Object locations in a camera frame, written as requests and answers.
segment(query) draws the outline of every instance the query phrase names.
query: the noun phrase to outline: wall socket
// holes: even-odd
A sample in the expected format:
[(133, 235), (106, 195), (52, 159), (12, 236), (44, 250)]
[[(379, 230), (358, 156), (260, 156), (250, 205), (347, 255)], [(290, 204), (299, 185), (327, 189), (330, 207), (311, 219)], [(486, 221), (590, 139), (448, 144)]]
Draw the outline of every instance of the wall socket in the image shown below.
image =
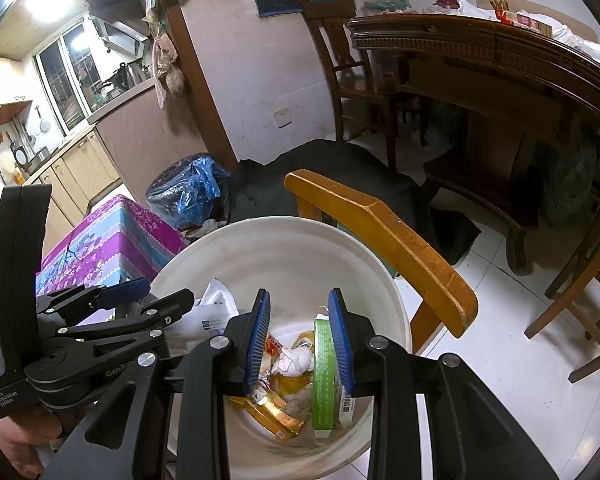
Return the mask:
[(276, 124), (279, 128), (284, 128), (288, 124), (291, 124), (291, 110), (289, 108), (282, 108), (273, 114), (276, 118)]

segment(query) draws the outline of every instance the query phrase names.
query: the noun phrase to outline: blue plastic bag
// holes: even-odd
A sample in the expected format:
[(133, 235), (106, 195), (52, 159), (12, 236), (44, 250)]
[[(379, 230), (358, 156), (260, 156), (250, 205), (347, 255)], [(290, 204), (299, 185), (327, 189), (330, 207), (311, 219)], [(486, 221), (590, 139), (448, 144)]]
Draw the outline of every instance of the blue plastic bag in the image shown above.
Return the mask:
[(224, 181), (231, 175), (208, 153), (179, 160), (147, 189), (149, 209), (176, 229), (201, 226), (226, 201)]

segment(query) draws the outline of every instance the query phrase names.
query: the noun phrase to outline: ceiling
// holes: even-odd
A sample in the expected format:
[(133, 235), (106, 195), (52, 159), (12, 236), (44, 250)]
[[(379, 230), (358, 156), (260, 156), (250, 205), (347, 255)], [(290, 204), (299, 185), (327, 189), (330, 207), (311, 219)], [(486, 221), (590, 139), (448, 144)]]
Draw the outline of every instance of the ceiling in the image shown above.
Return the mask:
[(31, 15), (25, 0), (17, 0), (0, 20), (0, 57), (21, 60), (64, 22), (85, 10), (84, 0), (71, 0), (61, 19), (45, 23)]

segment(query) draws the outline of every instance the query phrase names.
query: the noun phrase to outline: orange wooden armrest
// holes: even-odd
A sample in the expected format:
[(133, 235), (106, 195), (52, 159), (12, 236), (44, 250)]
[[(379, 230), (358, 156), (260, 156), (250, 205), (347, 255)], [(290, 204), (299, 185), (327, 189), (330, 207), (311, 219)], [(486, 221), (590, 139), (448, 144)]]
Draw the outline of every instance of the orange wooden armrest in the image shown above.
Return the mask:
[(321, 220), (324, 211), (359, 236), (396, 269), (422, 297), (413, 320), (413, 351), (418, 351), (440, 321), (460, 337), (478, 314), (478, 300), (460, 275), (381, 200), (308, 170), (285, 177), (298, 197), (298, 213)]

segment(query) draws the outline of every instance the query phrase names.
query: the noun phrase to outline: metal screw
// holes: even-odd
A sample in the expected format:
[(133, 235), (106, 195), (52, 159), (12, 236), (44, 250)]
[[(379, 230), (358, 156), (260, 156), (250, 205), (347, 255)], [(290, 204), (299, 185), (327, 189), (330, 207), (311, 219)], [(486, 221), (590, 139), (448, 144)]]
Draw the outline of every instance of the metal screw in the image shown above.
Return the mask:
[(457, 368), (460, 365), (460, 358), (456, 354), (444, 354), (442, 364), (449, 368)]
[(155, 363), (155, 354), (152, 354), (151, 352), (145, 352), (144, 354), (140, 354), (138, 356), (138, 364), (140, 366), (151, 366), (152, 364)]
[(384, 350), (389, 346), (389, 340), (381, 335), (375, 335), (369, 340), (369, 346), (376, 350)]
[(219, 350), (229, 344), (229, 338), (223, 335), (217, 335), (215, 338), (209, 341), (209, 344), (211, 345), (211, 348)]

